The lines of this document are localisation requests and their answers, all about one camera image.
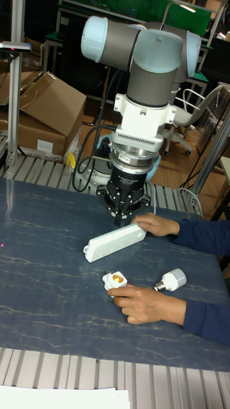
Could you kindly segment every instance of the office chair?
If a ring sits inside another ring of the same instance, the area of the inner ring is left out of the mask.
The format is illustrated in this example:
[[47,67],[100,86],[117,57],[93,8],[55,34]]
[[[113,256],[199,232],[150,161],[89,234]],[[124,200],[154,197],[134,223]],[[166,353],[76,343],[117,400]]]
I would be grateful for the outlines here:
[[[171,141],[176,141],[184,145],[186,147],[185,155],[189,155],[192,152],[192,148],[190,145],[188,145],[187,142],[184,141],[184,137],[186,137],[186,134],[189,130],[189,126],[193,123],[195,123],[202,115],[204,112],[205,108],[209,106],[211,101],[217,96],[218,92],[220,92],[222,88],[222,85],[219,85],[213,91],[211,91],[206,98],[201,96],[200,94],[196,93],[192,89],[184,89],[183,91],[183,99],[176,97],[175,99],[182,101],[184,108],[179,108],[176,107],[176,115],[174,117],[173,125],[171,126],[170,130],[164,129],[162,131],[163,137],[167,140],[166,148],[164,151],[164,154],[168,156],[169,154],[169,147]],[[196,94],[199,98],[202,99],[201,103],[198,106],[195,106],[191,104],[190,102],[185,100],[185,92],[188,91],[190,93]],[[193,108],[193,113],[190,114],[187,111],[187,105],[191,106]],[[180,126],[185,127],[185,132],[184,134],[179,134],[178,132],[175,132],[175,128],[178,128]]]

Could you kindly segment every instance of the wooden floor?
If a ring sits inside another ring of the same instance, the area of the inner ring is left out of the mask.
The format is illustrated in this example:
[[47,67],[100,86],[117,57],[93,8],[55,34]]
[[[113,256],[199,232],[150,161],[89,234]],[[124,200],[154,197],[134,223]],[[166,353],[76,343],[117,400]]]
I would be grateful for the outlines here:
[[[92,100],[87,100],[85,114],[84,114],[84,121],[92,121],[95,118],[95,116],[98,114],[99,108],[100,108],[99,103],[92,101]],[[105,114],[103,116],[103,119],[106,119],[105,123],[111,123],[112,121],[111,112],[112,112],[112,106],[106,105]],[[116,123],[119,123],[119,119],[120,118],[118,114],[116,114],[116,118],[115,118]],[[82,132],[80,135],[80,141],[79,141],[80,145],[82,144],[82,141],[84,140],[88,130],[89,130],[89,127],[83,126]],[[101,135],[105,135],[109,133],[110,131],[104,129],[102,130]],[[169,155],[166,157],[164,155],[164,149],[165,149],[165,141],[164,141],[163,146],[160,150],[162,159],[152,179],[153,183],[157,185],[161,185],[161,186],[170,187],[172,189],[177,189],[178,187],[180,187],[180,185],[187,179],[187,176],[189,175],[190,171],[192,170],[199,156],[198,150],[196,148],[197,139],[195,139],[198,136],[199,135],[196,131],[188,133],[187,142],[192,147],[192,152],[189,156],[185,156],[185,148],[181,144],[172,142],[170,150],[169,150]],[[92,134],[91,138],[89,138],[89,142],[86,145],[84,156],[88,156],[91,153],[93,137],[94,137],[94,134]],[[203,161],[201,159],[195,171],[198,171],[201,168],[202,164],[203,164]],[[196,178],[191,180],[191,182],[189,182],[189,184],[187,184],[186,187],[193,184],[195,179]],[[224,181],[225,181],[225,176],[223,175],[223,173],[215,169],[210,173],[206,183],[204,184],[204,187],[199,196],[199,200],[203,208],[203,219],[204,220],[209,220],[211,216],[213,215],[215,211],[215,202],[217,200],[217,196],[221,190],[221,187]]]

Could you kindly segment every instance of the light bulb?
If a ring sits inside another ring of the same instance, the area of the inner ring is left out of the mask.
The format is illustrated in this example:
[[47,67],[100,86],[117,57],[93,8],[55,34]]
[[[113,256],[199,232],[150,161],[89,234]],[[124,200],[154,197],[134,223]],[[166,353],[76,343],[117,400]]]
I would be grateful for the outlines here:
[[168,291],[175,291],[186,283],[187,278],[185,273],[180,270],[180,268],[176,268],[175,270],[164,274],[161,281],[156,283],[154,289],[156,291],[165,291],[166,289]]

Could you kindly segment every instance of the power strip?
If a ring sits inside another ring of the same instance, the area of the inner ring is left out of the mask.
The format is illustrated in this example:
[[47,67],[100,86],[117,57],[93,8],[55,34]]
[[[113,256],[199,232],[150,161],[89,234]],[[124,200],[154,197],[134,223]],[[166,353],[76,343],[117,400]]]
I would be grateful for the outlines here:
[[83,253],[89,263],[92,263],[92,261],[99,260],[125,247],[141,242],[146,233],[145,230],[138,226],[138,223],[132,223],[124,228],[92,238],[88,245],[84,247]]

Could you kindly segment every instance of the person's arm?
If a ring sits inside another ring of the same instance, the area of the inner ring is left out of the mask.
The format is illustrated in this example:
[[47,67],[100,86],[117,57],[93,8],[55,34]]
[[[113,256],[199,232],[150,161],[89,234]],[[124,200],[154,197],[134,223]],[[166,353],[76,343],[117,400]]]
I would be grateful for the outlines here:
[[129,324],[173,322],[184,331],[230,346],[230,305],[180,300],[130,284],[112,288],[108,294],[115,297],[114,303],[127,315]]
[[167,220],[153,213],[136,216],[132,222],[155,236],[176,236],[174,243],[212,254],[230,255],[230,221]]
[[230,256],[230,221],[178,221],[180,232],[174,243],[212,254]]
[[230,346],[230,305],[187,301],[184,331]]

